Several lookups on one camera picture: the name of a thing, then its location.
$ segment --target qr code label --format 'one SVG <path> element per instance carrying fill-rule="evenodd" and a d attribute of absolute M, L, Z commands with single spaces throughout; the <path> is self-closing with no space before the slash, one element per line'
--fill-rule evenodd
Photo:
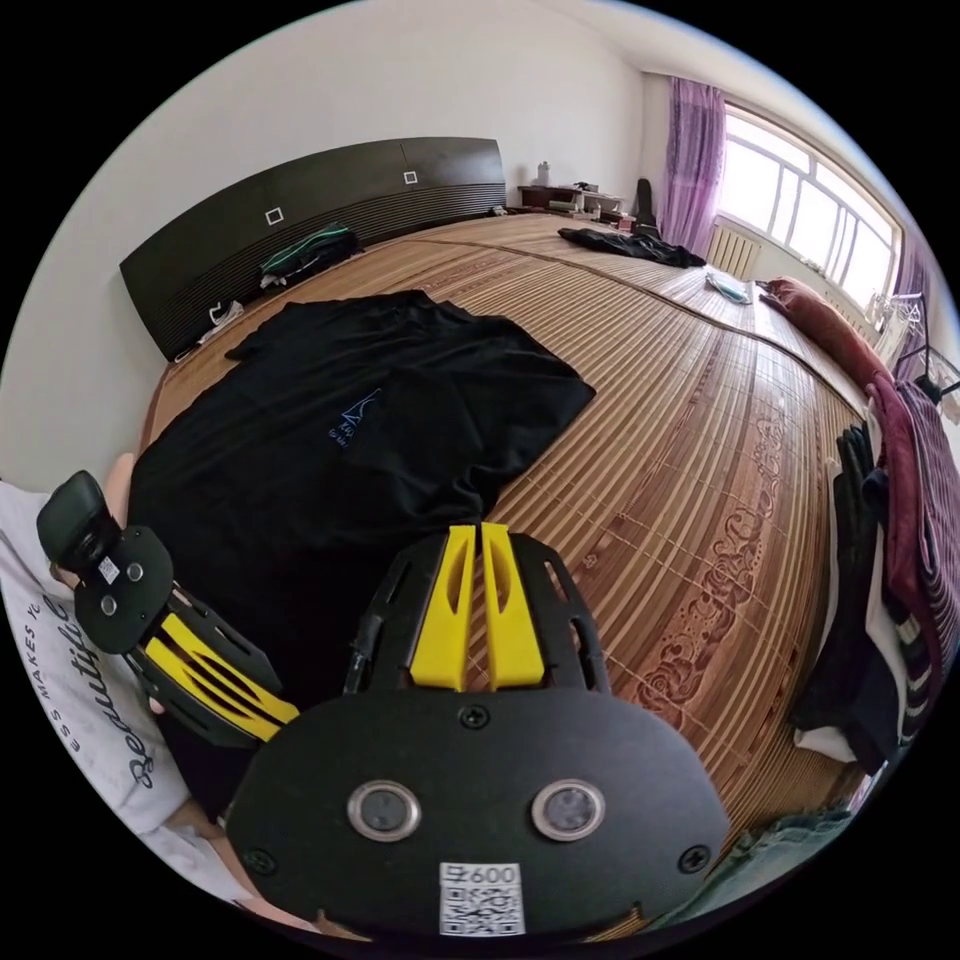
<path fill-rule="evenodd" d="M 515 937 L 524 932 L 519 864 L 440 864 L 441 934 Z"/>
<path fill-rule="evenodd" d="M 109 557 L 104 557 L 97 569 L 100 571 L 100 576 L 111 586 L 113 581 L 120 576 L 120 568 Z"/>

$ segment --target yellow plastic part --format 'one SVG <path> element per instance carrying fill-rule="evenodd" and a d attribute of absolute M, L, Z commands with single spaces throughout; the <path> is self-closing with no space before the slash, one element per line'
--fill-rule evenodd
<path fill-rule="evenodd" d="M 418 687 L 466 686 L 476 553 L 476 527 L 451 527 L 410 666 Z"/>
<path fill-rule="evenodd" d="M 501 524 L 485 523 L 481 533 L 490 686 L 493 690 L 535 686 L 543 680 L 545 668 L 509 531 Z"/>
<path fill-rule="evenodd" d="M 185 657 L 157 637 L 147 643 L 144 654 L 214 713 L 263 741 L 298 716 L 292 703 L 280 700 L 231 667 L 176 614 L 166 617 L 163 629 Z M 211 676 L 216 677 L 216 684 L 211 683 Z"/>

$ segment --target desk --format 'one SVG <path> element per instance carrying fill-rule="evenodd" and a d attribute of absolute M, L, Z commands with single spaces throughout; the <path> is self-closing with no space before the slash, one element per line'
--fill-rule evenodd
<path fill-rule="evenodd" d="M 611 197 L 605 193 L 594 193 L 581 190 L 579 187 L 541 187 L 531 184 L 520 187 L 520 202 L 525 207 L 537 207 L 547 210 L 551 200 L 560 200 L 564 203 L 576 203 L 584 210 L 588 210 L 593 203 L 598 203 L 605 213 L 619 213 L 623 203 L 621 197 Z"/>

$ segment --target dark wooden headboard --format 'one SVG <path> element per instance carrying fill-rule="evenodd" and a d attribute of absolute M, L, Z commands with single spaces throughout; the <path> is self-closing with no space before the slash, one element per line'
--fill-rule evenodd
<path fill-rule="evenodd" d="M 134 306 L 173 360 L 218 302 L 259 290 L 259 265 L 332 221 L 365 246 L 506 204 L 496 140 L 417 137 L 326 150 L 271 167 L 191 207 L 120 264 Z"/>

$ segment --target screw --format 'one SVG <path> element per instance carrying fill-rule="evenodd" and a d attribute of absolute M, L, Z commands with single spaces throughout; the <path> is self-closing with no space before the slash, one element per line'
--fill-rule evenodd
<path fill-rule="evenodd" d="M 468 730 L 482 730 L 490 722 L 490 713 L 486 707 L 473 704 L 460 711 L 460 722 Z"/>
<path fill-rule="evenodd" d="M 699 873 L 709 862 L 710 848 L 698 843 L 683 852 L 677 867 L 681 873 Z"/>
<path fill-rule="evenodd" d="M 243 864 L 261 877 L 269 877 L 277 869 L 277 861 L 266 850 L 247 850 Z"/>

